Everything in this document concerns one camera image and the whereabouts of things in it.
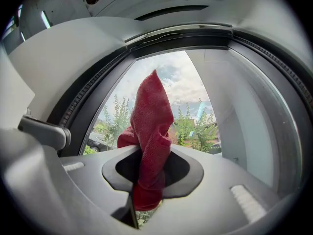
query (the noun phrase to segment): red towel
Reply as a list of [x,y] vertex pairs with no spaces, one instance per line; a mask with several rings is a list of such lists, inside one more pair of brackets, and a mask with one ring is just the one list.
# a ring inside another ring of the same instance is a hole
[[162,200],[164,164],[170,154],[168,129],[174,121],[165,89],[154,70],[139,86],[131,126],[117,139],[117,147],[139,144],[142,159],[139,179],[133,189],[137,211],[148,211]]

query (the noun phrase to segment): glass pane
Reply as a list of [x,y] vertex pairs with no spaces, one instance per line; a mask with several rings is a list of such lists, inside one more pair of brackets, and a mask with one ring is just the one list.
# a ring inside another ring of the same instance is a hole
[[173,144],[220,153],[221,140],[206,89],[185,51],[136,61],[104,105],[84,154],[116,149],[118,136],[130,126],[130,115],[141,82],[156,69],[174,115],[169,129]]

